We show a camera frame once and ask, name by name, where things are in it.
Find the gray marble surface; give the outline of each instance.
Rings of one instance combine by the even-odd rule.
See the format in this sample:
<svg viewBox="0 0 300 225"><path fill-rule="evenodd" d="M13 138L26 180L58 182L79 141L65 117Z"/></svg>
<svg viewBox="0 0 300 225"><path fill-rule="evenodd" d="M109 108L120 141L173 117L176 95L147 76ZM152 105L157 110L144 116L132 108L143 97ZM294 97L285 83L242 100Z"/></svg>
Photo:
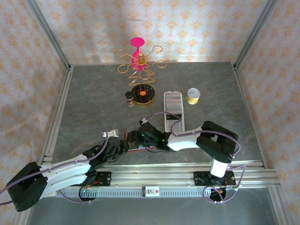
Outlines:
<svg viewBox="0 0 300 225"><path fill-rule="evenodd" d="M185 129L190 130L211 120L239 136L242 150L235 160L261 160L254 129L243 103L241 93L229 62L172 63L164 69L152 66L156 72L151 83L157 95L149 105L128 107L125 92L130 74L119 74L116 65L75 66L66 105L54 150L53 162L59 162L81 154L105 139L105 128L116 128L120 137L136 130L138 121L164 110L163 94L180 91L184 101ZM189 105L187 90L197 88L201 92L198 104ZM150 120L157 129L164 131L164 117ZM181 150L174 153L150 153L146 151L123 155L115 165L210 162L211 157L201 149Z"/></svg>

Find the small jar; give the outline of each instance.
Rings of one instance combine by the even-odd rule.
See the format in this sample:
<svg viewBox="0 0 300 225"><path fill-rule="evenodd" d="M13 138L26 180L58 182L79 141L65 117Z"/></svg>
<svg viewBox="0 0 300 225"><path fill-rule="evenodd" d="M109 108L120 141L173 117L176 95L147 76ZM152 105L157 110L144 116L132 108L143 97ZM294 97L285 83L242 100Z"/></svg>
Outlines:
<svg viewBox="0 0 300 225"><path fill-rule="evenodd" d="M133 101L133 94L132 94L132 92L131 92L131 91L127 91L127 92L125 93L125 96L126 96L126 98L127 98L127 105L128 105L129 107L134 106L135 102Z"/></svg>

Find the black round base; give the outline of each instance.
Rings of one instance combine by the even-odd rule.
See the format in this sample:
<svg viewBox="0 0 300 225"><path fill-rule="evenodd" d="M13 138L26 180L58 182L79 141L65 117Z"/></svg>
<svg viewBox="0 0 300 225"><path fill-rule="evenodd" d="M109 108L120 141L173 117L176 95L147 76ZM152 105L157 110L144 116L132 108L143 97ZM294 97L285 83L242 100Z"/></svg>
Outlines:
<svg viewBox="0 0 300 225"><path fill-rule="evenodd" d="M137 104L149 104L155 98L155 90L151 85L138 84L131 90L133 93L133 100Z"/></svg>

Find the patterned wallpaper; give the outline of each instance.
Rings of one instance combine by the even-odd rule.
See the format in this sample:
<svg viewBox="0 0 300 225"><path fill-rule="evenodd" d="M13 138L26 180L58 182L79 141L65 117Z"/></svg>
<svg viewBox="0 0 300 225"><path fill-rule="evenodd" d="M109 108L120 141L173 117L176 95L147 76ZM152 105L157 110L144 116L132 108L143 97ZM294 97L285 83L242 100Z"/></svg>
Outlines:
<svg viewBox="0 0 300 225"><path fill-rule="evenodd" d="M0 189L39 160L65 69L25 0L0 1ZM7 193L0 202L10 200ZM13 204L0 224L12 224Z"/></svg>
<svg viewBox="0 0 300 225"><path fill-rule="evenodd" d="M70 64L121 63L130 39L164 51L152 60L231 61L267 0L37 0Z"/></svg>
<svg viewBox="0 0 300 225"><path fill-rule="evenodd" d="M300 224L300 7L279 0L239 70L268 166Z"/></svg>

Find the gold wire sculpture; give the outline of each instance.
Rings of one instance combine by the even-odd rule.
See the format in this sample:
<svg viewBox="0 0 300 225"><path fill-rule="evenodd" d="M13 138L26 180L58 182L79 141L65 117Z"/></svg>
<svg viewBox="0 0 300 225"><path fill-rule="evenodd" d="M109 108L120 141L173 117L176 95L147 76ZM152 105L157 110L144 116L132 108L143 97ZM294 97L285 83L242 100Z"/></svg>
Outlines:
<svg viewBox="0 0 300 225"><path fill-rule="evenodd" d="M151 71L149 68L153 64L156 64L157 67L159 67L159 68L165 68L167 66L167 62L164 60L158 60L158 61L149 61L148 60L151 53L153 53L153 52L161 53L163 51L162 46L155 45L155 46L153 46L152 51L148 55L144 55L144 53L142 53L139 48L143 44L144 44L144 40L142 43L135 44L135 45L132 44L133 46L137 47L137 50L134 52L133 55L128 54L127 51L124 49L120 49L116 52L116 55L119 57L129 56L131 58L131 64L128 64L128 65L122 64L122 65L118 66L118 72L120 74L127 73L129 71L130 67L132 67L132 69L134 70L133 74L131 74L129 76L129 79L134 79L129 84L129 86L155 82L155 79L153 79L151 77L155 73L153 71Z"/></svg>

